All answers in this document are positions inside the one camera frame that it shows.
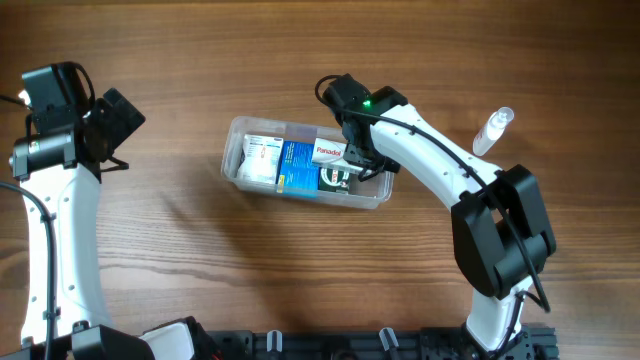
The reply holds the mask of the green Zam-Buk box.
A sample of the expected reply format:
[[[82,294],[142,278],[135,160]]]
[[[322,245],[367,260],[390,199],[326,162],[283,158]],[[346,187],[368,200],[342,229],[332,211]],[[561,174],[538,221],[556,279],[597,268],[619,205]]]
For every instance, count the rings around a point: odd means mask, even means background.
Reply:
[[[319,170],[318,190],[348,194],[350,190],[350,173],[336,169],[321,168]]]

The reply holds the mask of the clear plastic container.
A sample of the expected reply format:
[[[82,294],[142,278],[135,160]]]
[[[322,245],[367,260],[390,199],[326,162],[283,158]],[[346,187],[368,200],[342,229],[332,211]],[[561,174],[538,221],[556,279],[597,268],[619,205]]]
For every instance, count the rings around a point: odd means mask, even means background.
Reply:
[[[282,191],[279,191],[277,184],[269,185],[242,180],[237,172],[245,135],[263,135],[307,143],[312,143],[317,137],[320,137],[344,143],[344,138],[338,128],[238,116],[232,120],[230,125],[222,157],[221,174],[242,191],[361,209],[375,209],[391,197],[394,174],[389,172],[382,173],[366,182],[359,182],[357,176],[352,175],[348,194],[291,187],[284,187]]]

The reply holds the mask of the white Panadol box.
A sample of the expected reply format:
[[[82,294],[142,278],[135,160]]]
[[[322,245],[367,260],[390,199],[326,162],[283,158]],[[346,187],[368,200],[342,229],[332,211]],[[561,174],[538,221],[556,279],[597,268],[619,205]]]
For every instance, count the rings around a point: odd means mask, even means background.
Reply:
[[[321,168],[358,174],[362,168],[344,159],[346,145],[327,139],[317,138],[313,146],[312,164]]]

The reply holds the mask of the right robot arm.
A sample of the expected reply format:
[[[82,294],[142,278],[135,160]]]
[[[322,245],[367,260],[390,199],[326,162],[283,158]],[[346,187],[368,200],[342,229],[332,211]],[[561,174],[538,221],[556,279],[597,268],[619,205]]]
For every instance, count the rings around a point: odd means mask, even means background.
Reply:
[[[351,75],[328,75],[316,98],[334,115],[347,141],[344,160],[357,178],[406,169],[451,216],[454,257],[474,289],[460,354],[500,359],[524,331],[526,300],[551,310],[539,274],[556,240],[536,177],[471,155],[429,125],[397,90],[368,90]]]

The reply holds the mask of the white Hansaplast plaster box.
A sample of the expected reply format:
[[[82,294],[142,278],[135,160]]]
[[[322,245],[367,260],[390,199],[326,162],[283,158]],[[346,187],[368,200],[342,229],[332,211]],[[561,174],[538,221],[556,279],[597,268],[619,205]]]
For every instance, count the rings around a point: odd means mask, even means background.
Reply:
[[[243,181],[275,184],[284,139],[246,134],[237,177]]]

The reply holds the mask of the blue VapoDrops box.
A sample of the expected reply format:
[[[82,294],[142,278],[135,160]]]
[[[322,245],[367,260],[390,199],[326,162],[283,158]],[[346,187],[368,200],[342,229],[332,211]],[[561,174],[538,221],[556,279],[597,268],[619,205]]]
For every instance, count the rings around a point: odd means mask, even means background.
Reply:
[[[294,197],[316,197],[319,168],[312,163],[312,156],[312,144],[284,142],[278,168],[278,193]]]

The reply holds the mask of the clear spray bottle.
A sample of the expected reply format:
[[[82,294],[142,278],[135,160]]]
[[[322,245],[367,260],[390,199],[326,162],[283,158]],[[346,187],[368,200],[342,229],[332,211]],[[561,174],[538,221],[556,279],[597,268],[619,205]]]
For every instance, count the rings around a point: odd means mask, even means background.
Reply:
[[[472,144],[473,153],[476,156],[485,155],[513,119],[514,112],[509,107],[501,107],[494,112],[475,136]]]

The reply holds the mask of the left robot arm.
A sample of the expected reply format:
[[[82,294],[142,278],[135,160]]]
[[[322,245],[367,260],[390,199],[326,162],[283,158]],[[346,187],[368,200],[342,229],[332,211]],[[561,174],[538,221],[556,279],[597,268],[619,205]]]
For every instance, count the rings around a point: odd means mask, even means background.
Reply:
[[[114,329],[97,259],[102,163],[145,121],[119,91],[97,96],[76,62],[23,73],[16,103],[29,109],[9,159],[25,204],[29,300],[13,359],[220,359],[221,347],[193,317],[141,335]]]

